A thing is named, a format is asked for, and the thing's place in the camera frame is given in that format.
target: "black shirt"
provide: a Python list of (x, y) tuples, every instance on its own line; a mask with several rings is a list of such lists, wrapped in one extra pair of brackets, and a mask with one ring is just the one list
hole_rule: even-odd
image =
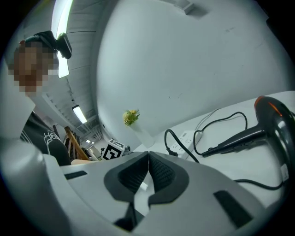
[(34, 144), (43, 154), (54, 156), (60, 166), (70, 165), (73, 160), (59, 137), (34, 112), (24, 126), (21, 140)]

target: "white plastic part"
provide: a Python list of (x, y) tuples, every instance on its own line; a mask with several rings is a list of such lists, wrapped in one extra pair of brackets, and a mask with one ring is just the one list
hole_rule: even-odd
[[(182, 133), (182, 135), (179, 137), (179, 141), (190, 151), (192, 152), (194, 149), (193, 146), (193, 138), (194, 138), (194, 130), (187, 130)], [(202, 133), (198, 132), (195, 136), (195, 144), (199, 142), (199, 140), (202, 137)], [(173, 152), (177, 152), (178, 157), (182, 159), (187, 159), (189, 154), (184, 151), (179, 144), (175, 141), (175, 143), (170, 147), (170, 150)]]
[(177, 1), (174, 6), (181, 10), (184, 14), (188, 14), (191, 10), (194, 9), (194, 4), (187, 1), (187, 0), (179, 0)]

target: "small plant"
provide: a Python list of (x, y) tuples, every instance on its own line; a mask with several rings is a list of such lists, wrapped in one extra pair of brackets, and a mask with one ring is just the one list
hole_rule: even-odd
[(139, 110), (127, 110), (123, 114), (123, 121), (126, 126), (132, 125), (140, 116)]

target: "lamp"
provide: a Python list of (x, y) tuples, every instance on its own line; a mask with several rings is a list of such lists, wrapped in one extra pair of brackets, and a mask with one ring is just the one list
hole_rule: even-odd
[(87, 122), (79, 105), (73, 106), (72, 109), (73, 109), (73, 112), (76, 114), (76, 116), (79, 118), (79, 120), (82, 122), (82, 124)]

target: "hair dryer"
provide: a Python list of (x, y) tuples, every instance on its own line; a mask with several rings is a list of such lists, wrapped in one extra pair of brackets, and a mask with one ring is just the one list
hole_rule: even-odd
[(217, 147), (202, 153), (209, 156), (216, 153), (235, 151), (253, 142), (267, 141), (279, 159), (283, 180), (293, 180), (295, 173), (295, 120), (289, 109), (279, 100), (260, 96), (254, 104), (258, 124), (244, 130)]

